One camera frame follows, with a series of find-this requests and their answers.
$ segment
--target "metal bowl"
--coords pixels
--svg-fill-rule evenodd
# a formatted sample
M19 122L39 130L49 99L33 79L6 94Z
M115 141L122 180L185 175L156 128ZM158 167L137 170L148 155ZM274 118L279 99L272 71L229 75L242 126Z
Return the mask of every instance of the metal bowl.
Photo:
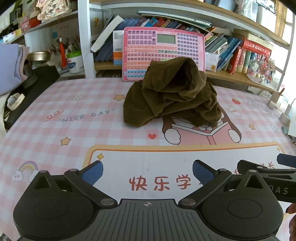
M35 51L28 54L27 60L31 63L34 61L45 63L50 60L50 57L51 57L51 54L48 51Z

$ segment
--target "rainbow print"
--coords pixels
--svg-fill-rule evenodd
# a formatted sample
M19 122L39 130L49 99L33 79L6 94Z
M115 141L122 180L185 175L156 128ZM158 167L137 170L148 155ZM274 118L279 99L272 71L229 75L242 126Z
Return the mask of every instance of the rainbow print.
M29 169L31 173L33 173L33 171L38 170L38 167L34 161L26 161L23 165L20 166L18 170L20 172L23 172L26 169Z

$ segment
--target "curtain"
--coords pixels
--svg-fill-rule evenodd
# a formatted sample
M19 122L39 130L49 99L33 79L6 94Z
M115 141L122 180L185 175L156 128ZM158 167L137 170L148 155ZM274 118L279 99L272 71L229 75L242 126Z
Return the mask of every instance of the curtain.
M286 25L287 7L279 0L274 2L276 5L276 28L274 33L282 38Z

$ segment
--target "pink learning board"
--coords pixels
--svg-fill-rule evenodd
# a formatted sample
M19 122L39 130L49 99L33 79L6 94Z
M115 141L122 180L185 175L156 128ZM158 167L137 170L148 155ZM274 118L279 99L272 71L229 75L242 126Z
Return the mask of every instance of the pink learning board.
M144 78L150 62L189 57L205 72L205 39L202 34L171 28L127 27L123 38L124 81Z

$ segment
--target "metal screw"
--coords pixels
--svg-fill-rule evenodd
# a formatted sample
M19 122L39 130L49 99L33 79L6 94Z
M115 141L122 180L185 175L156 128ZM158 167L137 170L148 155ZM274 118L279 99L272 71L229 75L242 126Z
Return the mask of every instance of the metal screw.
M191 198L184 198L181 203L184 205L184 206L192 206L195 204L195 200L191 199Z
M104 198L101 200L101 204L104 206L110 206L110 205L113 205L114 203L115 203L114 200L111 198Z

